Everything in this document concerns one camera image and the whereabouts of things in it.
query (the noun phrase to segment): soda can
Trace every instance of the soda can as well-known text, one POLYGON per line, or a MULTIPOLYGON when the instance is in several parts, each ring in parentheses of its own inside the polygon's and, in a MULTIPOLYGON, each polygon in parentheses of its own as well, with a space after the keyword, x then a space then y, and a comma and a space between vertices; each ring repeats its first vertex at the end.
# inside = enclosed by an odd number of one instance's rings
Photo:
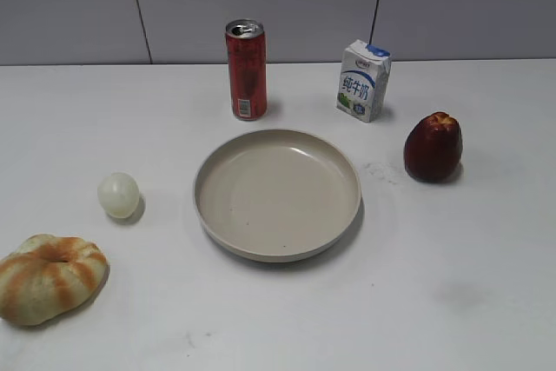
POLYGON ((238 19, 226 25, 232 111, 254 121, 267 111, 267 52, 262 23, 238 19))

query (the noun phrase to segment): white egg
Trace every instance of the white egg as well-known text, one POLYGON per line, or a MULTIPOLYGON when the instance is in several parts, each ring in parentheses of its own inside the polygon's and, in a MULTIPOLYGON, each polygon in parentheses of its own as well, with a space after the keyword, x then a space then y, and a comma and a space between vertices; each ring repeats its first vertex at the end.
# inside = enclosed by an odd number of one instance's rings
POLYGON ((125 219, 133 215, 141 194, 136 181, 125 173, 114 173, 98 185, 98 201, 110 216, 125 219))

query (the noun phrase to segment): plate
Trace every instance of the plate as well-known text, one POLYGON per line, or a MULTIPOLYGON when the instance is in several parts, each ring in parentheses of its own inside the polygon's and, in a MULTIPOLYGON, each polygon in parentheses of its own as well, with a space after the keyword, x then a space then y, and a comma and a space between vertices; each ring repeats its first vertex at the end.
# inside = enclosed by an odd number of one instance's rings
POLYGON ((354 221, 361 185, 353 164, 310 134, 260 130, 226 142, 194 185, 203 229, 225 249, 292 262, 332 246, 354 221))

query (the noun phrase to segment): white milk carton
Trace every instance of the white milk carton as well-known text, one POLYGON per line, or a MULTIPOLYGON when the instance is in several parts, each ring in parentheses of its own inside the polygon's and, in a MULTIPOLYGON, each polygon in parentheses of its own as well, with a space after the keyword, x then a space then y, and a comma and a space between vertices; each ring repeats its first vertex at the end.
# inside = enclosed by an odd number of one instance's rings
POLYGON ((336 107, 369 123, 382 110, 388 77, 390 53, 363 41, 344 50, 336 107))

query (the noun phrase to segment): apple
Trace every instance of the apple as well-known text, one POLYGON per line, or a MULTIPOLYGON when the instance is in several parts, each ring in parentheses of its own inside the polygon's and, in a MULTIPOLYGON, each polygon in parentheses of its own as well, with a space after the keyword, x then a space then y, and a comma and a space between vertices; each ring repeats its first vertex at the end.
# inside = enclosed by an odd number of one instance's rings
POLYGON ((423 182, 441 182, 461 159, 460 124, 445 112, 422 119, 406 140, 403 159, 407 173, 423 182))

